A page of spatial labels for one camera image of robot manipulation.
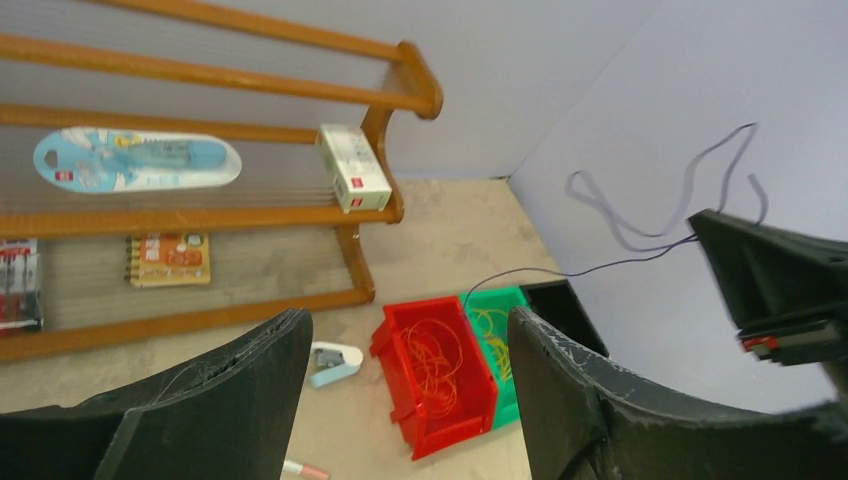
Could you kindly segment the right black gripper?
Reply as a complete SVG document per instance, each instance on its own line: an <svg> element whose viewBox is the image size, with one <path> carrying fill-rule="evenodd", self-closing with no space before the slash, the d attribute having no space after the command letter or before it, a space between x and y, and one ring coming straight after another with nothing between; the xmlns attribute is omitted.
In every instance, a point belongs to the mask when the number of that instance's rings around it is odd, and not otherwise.
<svg viewBox="0 0 848 480"><path fill-rule="evenodd" d="M746 353L782 366L847 359L847 243L713 210L689 217Z"/></svg>

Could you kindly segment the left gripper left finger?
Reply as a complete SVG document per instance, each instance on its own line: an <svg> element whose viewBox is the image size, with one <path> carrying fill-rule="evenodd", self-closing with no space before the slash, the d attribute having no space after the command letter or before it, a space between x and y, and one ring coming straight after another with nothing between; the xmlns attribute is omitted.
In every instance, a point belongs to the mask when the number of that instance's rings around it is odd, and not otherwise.
<svg viewBox="0 0 848 480"><path fill-rule="evenodd" d="M174 367L71 406L5 413L5 479L277 479L313 339L288 309Z"/></svg>

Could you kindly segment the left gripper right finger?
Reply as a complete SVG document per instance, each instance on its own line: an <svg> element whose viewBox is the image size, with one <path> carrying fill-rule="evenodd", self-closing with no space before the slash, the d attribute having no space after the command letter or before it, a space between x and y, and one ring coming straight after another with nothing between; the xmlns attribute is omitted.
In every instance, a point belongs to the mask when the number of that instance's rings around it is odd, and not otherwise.
<svg viewBox="0 0 848 480"><path fill-rule="evenodd" d="M508 342L535 479L843 479L847 404L782 414L655 383L512 310Z"/></svg>

